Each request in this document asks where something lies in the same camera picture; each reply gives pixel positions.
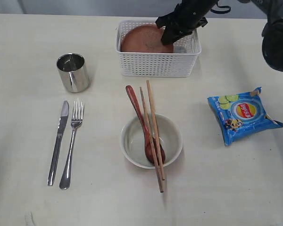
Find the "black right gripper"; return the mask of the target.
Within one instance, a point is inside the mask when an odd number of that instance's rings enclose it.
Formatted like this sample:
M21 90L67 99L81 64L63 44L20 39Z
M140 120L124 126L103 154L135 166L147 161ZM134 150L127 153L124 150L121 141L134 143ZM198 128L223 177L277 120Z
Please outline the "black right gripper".
M155 24L162 29L161 43L166 46L191 35L201 19L216 5L217 0L183 0L170 14L159 16Z

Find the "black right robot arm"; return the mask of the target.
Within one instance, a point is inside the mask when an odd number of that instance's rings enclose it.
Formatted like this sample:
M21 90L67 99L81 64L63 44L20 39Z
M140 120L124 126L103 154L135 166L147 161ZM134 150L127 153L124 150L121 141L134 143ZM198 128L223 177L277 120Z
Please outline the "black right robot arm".
M267 16L262 31L262 55L274 70L283 72L283 0L255 0L253 4ZM192 34L208 22L205 15L209 12L226 14L230 6L220 6L218 0L183 0L174 11L157 18L157 28L164 27L161 38L163 45L175 43Z

